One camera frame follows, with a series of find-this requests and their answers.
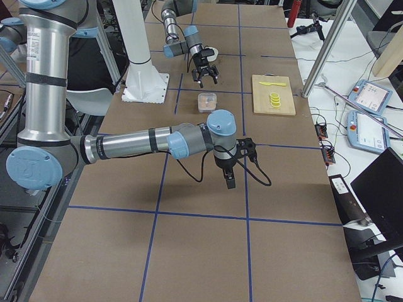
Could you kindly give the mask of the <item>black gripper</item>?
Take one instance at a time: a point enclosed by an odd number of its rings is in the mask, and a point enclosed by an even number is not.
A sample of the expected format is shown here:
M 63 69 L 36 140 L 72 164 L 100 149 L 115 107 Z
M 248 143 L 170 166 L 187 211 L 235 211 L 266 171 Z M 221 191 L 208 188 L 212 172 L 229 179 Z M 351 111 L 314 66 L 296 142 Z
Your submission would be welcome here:
M 211 76 L 214 84 L 218 83 L 219 72 L 215 65 L 210 66 L 208 58 L 201 58 L 200 52 L 192 57 L 196 69 L 193 69 L 191 74 L 193 81 L 198 83 L 203 88 L 202 77 Z
M 223 171 L 227 188 L 234 189 L 236 187 L 236 180 L 233 167 L 236 164 L 236 160 L 233 159 L 232 154 L 229 151 L 226 151 L 223 147 L 215 147 L 213 155 L 216 165 Z

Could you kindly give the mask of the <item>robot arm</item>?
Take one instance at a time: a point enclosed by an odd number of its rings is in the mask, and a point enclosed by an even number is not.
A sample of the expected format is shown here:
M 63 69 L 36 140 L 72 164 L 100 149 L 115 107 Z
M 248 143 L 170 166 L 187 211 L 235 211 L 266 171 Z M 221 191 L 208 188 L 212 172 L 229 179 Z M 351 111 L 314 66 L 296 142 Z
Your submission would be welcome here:
M 192 78 L 203 87 L 202 77 L 210 76 L 218 82 L 219 71 L 208 59 L 215 55 L 211 47 L 203 45 L 199 31 L 195 25 L 182 29 L 177 18 L 196 12 L 197 1 L 166 1 L 161 9 L 161 21 L 164 25 L 166 43 L 163 52 L 167 58 L 188 54 L 195 68 L 191 71 Z
M 150 128 L 120 135 L 70 137 L 64 128 L 69 40 L 77 32 L 98 33 L 96 1 L 19 1 L 27 29 L 26 118 L 17 148 L 6 160 L 10 178 L 25 189 L 45 190 L 74 170 L 79 162 L 169 151 L 182 159 L 213 150 L 228 189 L 235 187 L 232 167 L 239 155 L 234 115 L 216 110 L 199 125 Z M 169 74 L 153 66 L 139 1 L 114 1 L 116 17 L 130 61 L 124 101 L 163 103 Z M 197 27 L 183 30 L 180 41 L 176 18 L 194 13 L 197 1 L 165 1 L 161 18 L 166 35 L 164 54 L 171 58 L 190 53 L 192 78 L 203 87 L 202 76 L 217 83 L 218 70 L 209 65 L 211 48 L 203 46 Z

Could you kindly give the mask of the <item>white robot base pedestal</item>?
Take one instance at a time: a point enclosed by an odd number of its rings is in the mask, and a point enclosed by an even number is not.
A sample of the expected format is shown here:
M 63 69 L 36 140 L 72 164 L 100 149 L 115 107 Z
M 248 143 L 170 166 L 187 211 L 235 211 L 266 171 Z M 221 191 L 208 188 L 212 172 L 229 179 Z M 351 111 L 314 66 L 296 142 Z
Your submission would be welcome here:
M 169 74 L 160 73 L 152 63 L 140 1 L 123 5 L 122 34 L 130 65 L 122 100 L 162 104 Z

